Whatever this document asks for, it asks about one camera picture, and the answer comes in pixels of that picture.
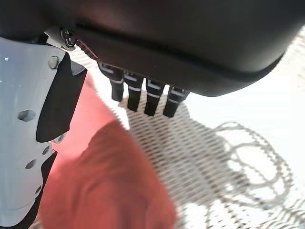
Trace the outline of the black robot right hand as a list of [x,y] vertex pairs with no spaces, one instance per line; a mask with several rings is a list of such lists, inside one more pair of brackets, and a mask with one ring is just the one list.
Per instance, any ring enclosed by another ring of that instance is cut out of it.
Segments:
[[260,80],[305,23],[302,0],[3,0],[0,3],[0,226],[35,220],[68,132],[87,69],[98,63],[119,100],[131,77],[170,85],[172,115],[184,95],[216,97]]

